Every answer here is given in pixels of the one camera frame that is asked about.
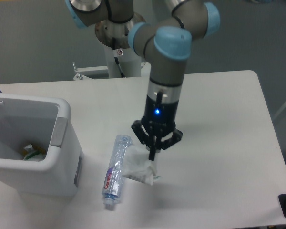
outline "white table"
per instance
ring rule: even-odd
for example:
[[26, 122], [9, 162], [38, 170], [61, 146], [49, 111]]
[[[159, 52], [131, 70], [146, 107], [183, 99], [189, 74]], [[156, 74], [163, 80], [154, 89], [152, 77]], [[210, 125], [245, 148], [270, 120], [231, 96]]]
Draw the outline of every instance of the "white table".
[[177, 111], [183, 139], [162, 151], [162, 179], [126, 180], [122, 203], [104, 209], [101, 189], [117, 134], [141, 119], [148, 77], [0, 85], [11, 94], [66, 99], [84, 164], [78, 193], [18, 193], [0, 182], [0, 229], [197, 228], [286, 224], [278, 195], [286, 167], [252, 71], [186, 75]]

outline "bottle label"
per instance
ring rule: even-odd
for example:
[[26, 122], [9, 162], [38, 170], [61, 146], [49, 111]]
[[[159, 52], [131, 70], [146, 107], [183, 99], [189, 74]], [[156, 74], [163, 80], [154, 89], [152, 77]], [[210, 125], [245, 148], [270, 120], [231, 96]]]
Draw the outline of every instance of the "bottle label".
[[112, 171], [113, 171], [113, 168], [110, 168], [107, 171], [106, 179], [105, 179], [105, 185], [104, 185], [105, 190], [108, 189], [108, 187], [109, 187]]

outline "metal cylinder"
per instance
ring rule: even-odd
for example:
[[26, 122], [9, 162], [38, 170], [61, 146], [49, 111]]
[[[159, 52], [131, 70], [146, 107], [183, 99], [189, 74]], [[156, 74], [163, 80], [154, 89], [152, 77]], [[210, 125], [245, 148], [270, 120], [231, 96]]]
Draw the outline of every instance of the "metal cylinder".
[[96, 10], [101, 2], [102, 0], [70, 0], [72, 6], [84, 12]]

